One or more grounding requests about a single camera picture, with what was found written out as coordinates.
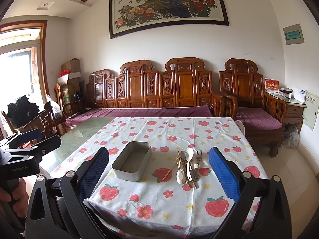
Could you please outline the person's left hand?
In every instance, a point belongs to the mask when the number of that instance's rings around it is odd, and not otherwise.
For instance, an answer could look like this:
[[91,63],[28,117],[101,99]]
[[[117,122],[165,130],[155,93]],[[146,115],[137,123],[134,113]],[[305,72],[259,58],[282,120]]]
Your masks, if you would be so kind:
[[1,201],[7,203],[11,202],[11,200],[13,199],[15,202],[13,205],[14,212],[17,214],[18,217],[26,217],[29,196],[27,194],[27,187],[23,178],[19,179],[19,184],[12,192],[12,195],[0,188],[0,198]]

